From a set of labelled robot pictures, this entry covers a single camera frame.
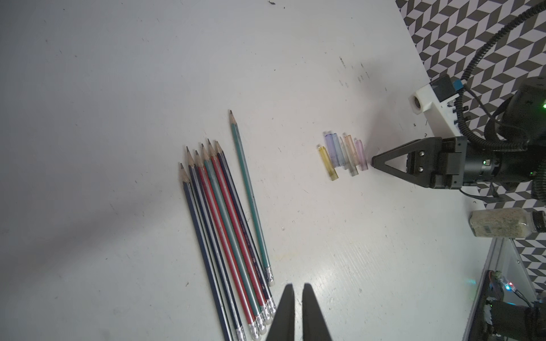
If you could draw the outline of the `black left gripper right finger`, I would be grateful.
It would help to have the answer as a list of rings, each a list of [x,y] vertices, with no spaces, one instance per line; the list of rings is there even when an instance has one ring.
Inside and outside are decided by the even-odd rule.
[[[311,284],[304,284],[302,293],[303,341],[332,341]]]

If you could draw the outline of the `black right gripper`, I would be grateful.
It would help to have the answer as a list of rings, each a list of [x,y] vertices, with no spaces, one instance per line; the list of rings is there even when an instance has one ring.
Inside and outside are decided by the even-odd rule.
[[[372,157],[372,166],[384,173],[424,188],[460,189],[463,185],[467,138],[429,137],[414,140]],[[404,170],[387,162],[408,155]]]

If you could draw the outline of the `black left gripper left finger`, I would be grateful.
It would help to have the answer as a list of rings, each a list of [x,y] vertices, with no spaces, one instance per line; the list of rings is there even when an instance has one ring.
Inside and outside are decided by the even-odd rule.
[[[295,323],[294,287],[287,284],[270,326],[266,341],[294,341]]]

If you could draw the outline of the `red pencil blue cap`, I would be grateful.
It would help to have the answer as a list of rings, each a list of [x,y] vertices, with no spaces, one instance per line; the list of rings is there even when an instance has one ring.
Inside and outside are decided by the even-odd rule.
[[[239,272],[238,276],[240,277],[240,280],[245,288],[245,302],[251,311],[251,321],[256,325],[258,325],[258,323],[267,325],[268,323],[264,319],[263,307],[260,305],[260,301],[262,300],[260,284],[254,272],[252,260],[247,253],[245,239],[242,231],[240,230],[239,221],[232,198],[230,196],[230,191],[227,187],[227,183],[216,156],[214,146],[210,140],[208,140],[206,151],[209,154],[209,157],[207,158],[207,167],[212,169],[216,178],[216,180],[212,180],[212,182],[223,198],[223,204],[220,204],[220,210],[223,217],[225,217],[227,220],[225,225],[227,235],[230,240],[231,253],[237,262]]]

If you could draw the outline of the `teal pencil clear cap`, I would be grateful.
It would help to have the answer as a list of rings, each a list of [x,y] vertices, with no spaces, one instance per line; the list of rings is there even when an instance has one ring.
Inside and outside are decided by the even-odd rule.
[[[221,220],[218,234],[223,243],[224,255],[229,263],[248,329],[252,338],[258,340],[267,331],[262,307],[255,296],[255,289],[260,288],[260,285],[255,279],[252,263],[247,261],[246,255],[241,252],[240,247],[245,243],[236,229],[237,215],[218,158],[213,156],[211,146],[202,145],[201,150],[205,177],[213,193],[213,207]]]

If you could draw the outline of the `pink purple pencil cap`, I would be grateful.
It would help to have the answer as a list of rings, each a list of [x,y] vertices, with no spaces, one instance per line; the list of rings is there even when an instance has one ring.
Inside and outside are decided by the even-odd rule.
[[[362,171],[368,170],[368,163],[365,158],[363,143],[360,139],[354,139],[355,147],[357,150],[358,160]]]

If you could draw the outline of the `dark blue pencil purple cap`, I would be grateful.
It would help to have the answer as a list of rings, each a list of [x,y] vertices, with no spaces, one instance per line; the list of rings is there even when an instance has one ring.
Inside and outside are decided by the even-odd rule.
[[[213,301],[216,306],[220,327],[223,333],[223,340],[233,340],[233,335],[230,331],[230,324],[226,312],[226,307],[224,306],[223,299],[221,298],[218,280],[216,278],[216,273],[214,271],[213,263],[210,258],[210,252],[208,251],[206,238],[203,234],[203,226],[201,224],[200,213],[195,202],[191,180],[186,173],[182,163],[179,163],[179,177],[182,183],[183,193],[186,198],[187,206],[189,208],[189,213],[191,215],[193,227],[196,233],[200,253],[203,259],[210,290],[213,296]]]

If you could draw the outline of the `green tinted pencil cap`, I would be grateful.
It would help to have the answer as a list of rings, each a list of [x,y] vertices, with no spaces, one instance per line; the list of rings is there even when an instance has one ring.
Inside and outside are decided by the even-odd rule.
[[[351,176],[357,176],[358,175],[358,169],[355,167],[355,164],[353,162],[352,153],[346,149],[347,153],[347,163],[348,163],[348,169],[350,171]]]

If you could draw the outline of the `yellow pencil cap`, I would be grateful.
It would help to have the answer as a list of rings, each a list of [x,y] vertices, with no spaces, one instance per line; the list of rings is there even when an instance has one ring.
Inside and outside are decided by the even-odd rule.
[[[321,156],[321,160],[323,161],[324,163],[324,166],[326,168],[326,171],[328,173],[328,176],[330,177],[330,179],[332,181],[335,181],[335,180],[338,180],[338,174],[331,162],[331,159],[330,159],[330,156],[327,152],[327,149],[325,148],[325,146],[322,146],[322,145],[318,145],[317,146],[317,149],[318,149],[318,152]]]

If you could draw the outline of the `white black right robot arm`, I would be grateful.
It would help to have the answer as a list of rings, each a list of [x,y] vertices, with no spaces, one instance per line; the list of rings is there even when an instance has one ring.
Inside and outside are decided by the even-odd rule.
[[[509,21],[464,65],[462,78],[448,75],[410,98],[425,115],[433,135],[374,156],[372,166],[409,183],[431,189],[462,190],[480,182],[517,186],[530,182],[535,199],[545,200],[545,79],[524,80],[516,93],[488,113],[483,136],[470,130],[462,97],[479,62],[502,38],[545,10],[539,2]],[[506,294],[523,294],[500,271],[483,278],[466,331],[468,340],[544,340],[545,304],[515,305]]]

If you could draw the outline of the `small jar black lid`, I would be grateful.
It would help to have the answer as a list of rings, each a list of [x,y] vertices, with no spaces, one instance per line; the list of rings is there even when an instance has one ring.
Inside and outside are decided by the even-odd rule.
[[[469,225],[476,237],[526,238],[545,233],[545,212],[520,207],[476,210],[470,215]]]

